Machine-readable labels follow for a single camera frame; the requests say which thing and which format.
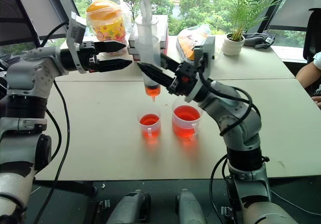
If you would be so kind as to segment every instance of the measuring cup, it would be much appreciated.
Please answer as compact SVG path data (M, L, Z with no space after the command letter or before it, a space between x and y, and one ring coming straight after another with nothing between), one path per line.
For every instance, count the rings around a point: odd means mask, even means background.
M144 108L137 114L141 133L145 138L156 138L161 132L161 115L156 108Z
M203 110L196 102L185 102L177 98L172 106L172 127L174 133L182 139L195 140L199 133L200 119Z

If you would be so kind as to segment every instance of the white table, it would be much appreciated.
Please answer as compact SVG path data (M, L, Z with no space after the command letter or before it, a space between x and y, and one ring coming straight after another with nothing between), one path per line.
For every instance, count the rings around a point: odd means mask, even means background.
M225 35L217 35L215 41L215 63L211 78L215 80L229 79L286 79L294 78L275 52L269 49L255 50L252 47L243 47L238 56L225 56L221 47ZM95 40L95 37L85 37L84 41ZM169 37L167 55L180 62L181 58L176 49L177 37ZM131 59L131 55L122 57ZM103 72L95 74L78 74L70 72L69 75L57 78L57 81L142 81L141 71L136 63L118 72Z
M269 177L321 174L321 111L295 79L224 80L243 88L262 115L261 148L271 161ZM172 132L176 96L162 88L162 132L158 143L146 143L136 120L137 110L152 103L143 83L126 81L58 82L71 121L70 149L60 180L139 180L209 178L214 164L226 154L219 130L203 114L198 143L181 143ZM57 158L37 179L53 180L64 152L66 125L61 100L53 88L48 104L63 132ZM47 134L56 147L57 134L49 120ZM215 176L221 178L220 172Z

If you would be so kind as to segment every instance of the person's arm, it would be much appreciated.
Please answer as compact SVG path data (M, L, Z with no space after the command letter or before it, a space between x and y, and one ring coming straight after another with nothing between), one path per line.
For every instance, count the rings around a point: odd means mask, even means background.
M306 88L318 80L321 76L321 70L318 69L314 62L309 63L300 69L295 78Z

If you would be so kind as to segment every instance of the white sleeve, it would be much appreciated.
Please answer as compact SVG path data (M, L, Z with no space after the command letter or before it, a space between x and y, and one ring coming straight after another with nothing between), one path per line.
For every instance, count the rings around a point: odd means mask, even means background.
M321 70L321 52L316 53L313 58L314 65Z

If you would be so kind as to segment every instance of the white flower pot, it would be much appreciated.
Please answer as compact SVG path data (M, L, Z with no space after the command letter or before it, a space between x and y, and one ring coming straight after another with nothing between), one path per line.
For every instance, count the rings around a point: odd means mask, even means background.
M242 41L240 42L234 42L232 40L229 39L229 36L231 36L231 34L228 34L223 42L223 46L222 46L222 51L225 55L228 56L235 56L237 54L239 54L242 50L242 47L244 45L245 42L245 38L243 36L242 37Z

